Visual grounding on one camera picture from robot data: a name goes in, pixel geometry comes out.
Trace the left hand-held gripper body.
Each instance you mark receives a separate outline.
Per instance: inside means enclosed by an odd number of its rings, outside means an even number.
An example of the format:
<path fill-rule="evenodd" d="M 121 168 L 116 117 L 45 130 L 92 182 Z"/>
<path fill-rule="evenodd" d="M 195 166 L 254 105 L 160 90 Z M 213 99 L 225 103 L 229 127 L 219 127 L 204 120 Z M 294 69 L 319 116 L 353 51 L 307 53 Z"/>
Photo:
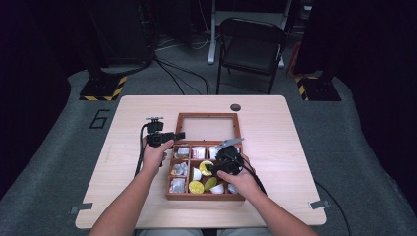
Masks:
<path fill-rule="evenodd" d="M 149 117 L 149 123 L 147 123 L 147 144 L 157 148 L 163 143 L 173 140 L 174 134 L 162 133 L 164 123 L 161 122 L 161 117 Z"/>

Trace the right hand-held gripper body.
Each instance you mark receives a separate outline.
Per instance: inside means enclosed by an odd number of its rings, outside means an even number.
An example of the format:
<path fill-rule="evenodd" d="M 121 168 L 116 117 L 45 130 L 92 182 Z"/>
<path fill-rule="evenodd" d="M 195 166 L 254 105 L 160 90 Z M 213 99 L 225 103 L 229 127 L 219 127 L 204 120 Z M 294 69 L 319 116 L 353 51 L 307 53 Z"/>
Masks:
<path fill-rule="evenodd" d="M 222 170 L 231 175 L 237 175 L 242 171 L 244 166 L 243 157 L 236 147 L 242 141 L 243 138 L 225 140 L 217 146 L 218 153 L 215 159 L 218 161 L 217 165 L 222 166 L 218 170 Z"/>

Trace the wooden box with glass lid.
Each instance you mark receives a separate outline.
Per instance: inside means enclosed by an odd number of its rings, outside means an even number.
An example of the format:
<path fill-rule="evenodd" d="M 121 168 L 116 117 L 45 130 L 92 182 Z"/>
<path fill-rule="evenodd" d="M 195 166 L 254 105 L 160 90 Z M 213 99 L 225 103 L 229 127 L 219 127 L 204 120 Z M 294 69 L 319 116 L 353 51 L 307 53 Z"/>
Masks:
<path fill-rule="evenodd" d="M 200 182 L 204 184 L 207 179 L 215 177 L 217 179 L 217 185 L 222 184 L 224 186 L 223 194 L 212 194 L 210 191 L 206 190 L 202 194 L 192 194 L 189 191 L 189 183 L 191 181 L 194 181 L 192 178 L 194 168 L 199 169 L 199 164 L 204 160 L 209 160 L 214 165 L 218 164 L 218 161 L 216 159 L 209 158 L 209 148 L 217 147 L 225 140 L 242 138 L 240 133 L 238 115 L 235 113 L 181 113 L 178 115 L 178 121 L 176 126 L 176 133 L 180 132 L 185 133 L 185 139 L 176 141 L 175 145 L 173 146 L 170 166 L 168 168 L 168 177 L 165 191 L 166 198 L 171 201 L 241 201 L 243 197 L 238 193 L 231 194 L 227 189 L 227 185 L 229 183 L 215 175 L 202 175 L 202 179 L 200 180 Z M 240 154 L 243 157 L 242 142 L 237 144 L 236 147 L 238 148 Z M 190 149 L 190 154 L 188 158 L 176 157 L 176 153 L 179 147 Z M 206 157 L 204 159 L 194 159 L 192 157 L 192 147 L 205 147 Z M 186 162 L 188 164 L 188 175 L 172 175 L 171 170 L 173 165 L 181 162 Z M 169 192 L 170 181 L 173 178 L 186 179 L 185 193 L 172 194 Z"/>

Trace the person's left hand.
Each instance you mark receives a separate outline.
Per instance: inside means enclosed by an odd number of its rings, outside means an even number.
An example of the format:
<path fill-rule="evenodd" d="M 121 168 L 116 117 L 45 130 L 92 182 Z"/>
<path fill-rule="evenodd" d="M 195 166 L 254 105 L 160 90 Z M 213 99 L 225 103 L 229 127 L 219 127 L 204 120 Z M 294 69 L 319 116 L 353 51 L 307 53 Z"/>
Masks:
<path fill-rule="evenodd" d="M 173 147 L 174 141 L 169 140 L 159 147 L 152 147 L 144 139 L 144 157 L 142 171 L 151 176 L 155 176 L 159 171 L 162 161 L 165 159 L 166 151 Z"/>

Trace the person's right hand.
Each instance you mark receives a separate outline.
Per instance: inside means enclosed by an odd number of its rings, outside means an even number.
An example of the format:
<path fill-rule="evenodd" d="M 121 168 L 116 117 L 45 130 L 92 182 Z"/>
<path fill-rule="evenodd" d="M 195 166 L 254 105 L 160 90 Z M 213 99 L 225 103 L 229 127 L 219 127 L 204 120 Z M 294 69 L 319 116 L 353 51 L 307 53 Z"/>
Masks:
<path fill-rule="evenodd" d="M 238 175 L 231 175 L 221 171 L 217 176 L 234 185 L 241 196 L 252 202 L 254 199 L 259 198 L 263 194 L 263 191 L 260 189 L 254 177 L 256 171 L 251 166 L 249 158 L 244 155 L 243 159 L 245 167 Z"/>

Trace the person's right leg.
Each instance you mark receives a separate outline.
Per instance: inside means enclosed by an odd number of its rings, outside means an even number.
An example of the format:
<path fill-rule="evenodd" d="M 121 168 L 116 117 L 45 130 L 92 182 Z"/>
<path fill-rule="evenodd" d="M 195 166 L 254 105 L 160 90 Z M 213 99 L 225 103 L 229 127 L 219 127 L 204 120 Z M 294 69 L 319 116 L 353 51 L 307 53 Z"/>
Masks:
<path fill-rule="evenodd" d="M 216 236 L 272 236 L 267 228 L 217 229 Z"/>

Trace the hazard striped stand base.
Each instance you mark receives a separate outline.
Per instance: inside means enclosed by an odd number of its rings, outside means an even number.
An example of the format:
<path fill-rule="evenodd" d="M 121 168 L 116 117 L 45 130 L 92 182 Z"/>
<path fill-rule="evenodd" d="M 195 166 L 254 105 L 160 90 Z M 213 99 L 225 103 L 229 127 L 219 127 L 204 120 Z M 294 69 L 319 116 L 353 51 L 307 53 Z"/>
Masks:
<path fill-rule="evenodd" d="M 320 77 L 295 77 L 301 98 L 305 101 L 341 101 L 332 81 L 324 81 Z"/>
<path fill-rule="evenodd" d="M 115 100 L 126 83 L 126 76 L 104 75 L 100 79 L 90 78 L 80 92 L 79 100 Z"/>

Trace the grey tape piece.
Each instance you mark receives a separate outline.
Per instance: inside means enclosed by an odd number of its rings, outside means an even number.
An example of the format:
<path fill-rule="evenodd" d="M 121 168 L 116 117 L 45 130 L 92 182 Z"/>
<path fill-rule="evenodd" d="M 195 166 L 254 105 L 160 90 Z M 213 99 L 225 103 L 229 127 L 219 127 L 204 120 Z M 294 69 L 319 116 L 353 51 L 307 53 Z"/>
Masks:
<path fill-rule="evenodd" d="M 77 214 L 81 210 L 92 209 L 93 203 L 81 203 L 78 206 L 72 206 L 68 213 Z"/>
<path fill-rule="evenodd" d="M 311 209 L 326 208 L 326 207 L 330 207 L 331 203 L 327 200 L 318 200 L 315 202 L 309 202 L 309 206 Z"/>

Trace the black equipment stand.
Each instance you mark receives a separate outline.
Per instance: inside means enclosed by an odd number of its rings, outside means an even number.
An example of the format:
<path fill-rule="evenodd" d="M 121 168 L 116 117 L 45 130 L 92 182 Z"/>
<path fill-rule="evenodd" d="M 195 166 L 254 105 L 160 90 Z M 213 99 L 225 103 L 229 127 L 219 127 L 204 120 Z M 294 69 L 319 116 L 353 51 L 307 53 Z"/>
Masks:
<path fill-rule="evenodd" d="M 84 0 L 107 67 L 129 66 L 126 75 L 151 64 L 154 21 L 149 0 Z"/>

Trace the black folding chair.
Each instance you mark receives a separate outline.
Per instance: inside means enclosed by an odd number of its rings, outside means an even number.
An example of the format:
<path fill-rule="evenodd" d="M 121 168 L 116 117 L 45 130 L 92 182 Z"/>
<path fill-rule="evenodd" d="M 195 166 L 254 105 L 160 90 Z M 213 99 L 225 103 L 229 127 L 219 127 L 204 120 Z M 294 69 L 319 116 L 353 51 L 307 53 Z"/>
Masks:
<path fill-rule="evenodd" d="M 221 69 L 237 70 L 269 77 L 267 94 L 271 93 L 285 33 L 277 25 L 242 18 L 227 18 L 218 28 L 220 52 L 216 93 L 220 92 Z"/>

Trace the red board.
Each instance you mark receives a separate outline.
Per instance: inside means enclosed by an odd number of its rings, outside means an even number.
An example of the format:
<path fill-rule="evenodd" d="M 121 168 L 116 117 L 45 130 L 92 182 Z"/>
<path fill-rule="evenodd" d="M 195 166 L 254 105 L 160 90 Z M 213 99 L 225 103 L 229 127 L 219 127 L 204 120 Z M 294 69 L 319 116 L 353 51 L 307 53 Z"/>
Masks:
<path fill-rule="evenodd" d="M 286 70 L 286 75 L 288 77 L 294 77 L 294 70 L 295 70 L 295 66 L 296 66 L 296 61 L 297 61 L 297 57 L 298 57 L 298 52 L 299 52 L 299 48 L 300 48 L 300 44 L 301 42 L 296 42 L 294 47 L 293 47 L 293 51 L 287 66 L 287 70 Z"/>

